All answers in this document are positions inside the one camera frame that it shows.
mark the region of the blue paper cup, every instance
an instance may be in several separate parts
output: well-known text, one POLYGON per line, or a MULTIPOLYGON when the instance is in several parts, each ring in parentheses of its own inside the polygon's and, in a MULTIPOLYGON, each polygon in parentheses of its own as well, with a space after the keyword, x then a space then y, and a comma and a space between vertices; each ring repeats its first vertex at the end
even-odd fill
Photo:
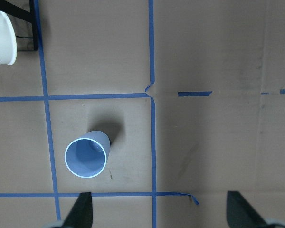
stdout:
POLYGON ((65 163, 74 175, 92 178, 104 170, 109 153, 109 137, 101 131, 92 131, 67 146, 65 163))

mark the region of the black metal stand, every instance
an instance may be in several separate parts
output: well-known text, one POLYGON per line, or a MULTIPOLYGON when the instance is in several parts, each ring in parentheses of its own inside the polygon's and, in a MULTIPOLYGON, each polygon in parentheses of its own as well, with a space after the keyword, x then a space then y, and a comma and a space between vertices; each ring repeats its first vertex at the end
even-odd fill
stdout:
POLYGON ((0 0, 0 11, 10 14, 16 18, 25 20, 32 24, 33 31, 33 42, 34 51, 38 50, 38 37, 37 37, 37 24, 36 24, 36 14, 35 14, 35 3, 34 0, 29 0, 30 12, 21 9, 5 0, 0 0))
POLYGON ((227 193, 227 222, 230 228, 285 228, 281 223, 267 224, 238 191, 227 193))
POLYGON ((84 192, 79 194, 63 225, 52 228, 91 228, 92 223, 92 195, 90 192, 84 192))

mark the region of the cup rim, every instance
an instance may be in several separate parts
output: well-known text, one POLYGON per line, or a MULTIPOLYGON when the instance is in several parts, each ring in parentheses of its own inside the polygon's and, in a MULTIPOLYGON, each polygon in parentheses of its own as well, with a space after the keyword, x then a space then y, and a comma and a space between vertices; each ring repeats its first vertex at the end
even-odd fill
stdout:
POLYGON ((107 156, 106 156, 106 151, 105 151, 104 147, 103 147, 99 142, 97 142, 97 141, 94 140, 94 139, 89 139, 89 138, 78 138, 78 139, 75 139, 75 140, 73 140, 73 141, 67 146, 66 151, 65 151, 65 164, 66 164, 68 170, 70 170, 71 173, 74 174, 75 176, 78 176, 78 177, 81 177, 81 178, 92 178, 92 177, 98 176, 98 175, 104 170, 105 165, 106 165, 106 161, 107 161, 107 156), (67 150, 68 150, 68 148, 69 148, 73 143, 75 143, 75 142, 77 142, 77 141, 79 141, 79 140, 90 140, 90 141, 93 141, 93 142, 97 143, 97 144, 100 146, 100 148, 102 149, 102 151, 103 151, 103 153, 104 153, 104 155, 105 155, 105 156, 104 156, 104 162, 105 162, 105 163, 104 163, 102 169, 101 169, 98 173, 96 173, 96 174, 94 174, 94 175, 92 175, 92 176, 87 176, 87 177, 85 177, 85 176, 78 175, 77 173, 74 173, 74 172, 70 169, 69 165, 67 164, 67 156, 66 156, 66 155, 67 155, 67 150))

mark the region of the cardboard surface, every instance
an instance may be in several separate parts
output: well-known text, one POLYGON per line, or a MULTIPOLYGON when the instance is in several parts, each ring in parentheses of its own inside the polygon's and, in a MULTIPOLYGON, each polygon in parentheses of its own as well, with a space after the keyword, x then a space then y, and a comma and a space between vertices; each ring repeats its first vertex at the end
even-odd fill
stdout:
POLYGON ((227 191, 238 190, 285 222, 285 0, 149 3, 40 1, 41 66, 38 52, 0 66, 0 215, 40 227, 92 191, 99 226, 225 228, 227 191), (142 94, 152 25, 155 109, 142 94), (113 144, 104 172, 83 180, 64 152, 90 130, 113 144))

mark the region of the dark stain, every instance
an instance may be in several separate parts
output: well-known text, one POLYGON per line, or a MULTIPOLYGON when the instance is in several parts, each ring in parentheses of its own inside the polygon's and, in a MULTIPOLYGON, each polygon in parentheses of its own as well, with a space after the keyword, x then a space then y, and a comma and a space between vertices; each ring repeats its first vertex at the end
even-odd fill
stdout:
POLYGON ((193 159, 194 154, 196 154, 198 150, 199 150, 199 145, 197 143, 194 143, 191 149, 187 151, 181 163, 181 170, 178 172, 179 178, 181 178, 185 174, 193 159))
POLYGON ((109 173, 110 173, 111 180, 113 180, 111 170, 109 170, 109 173))

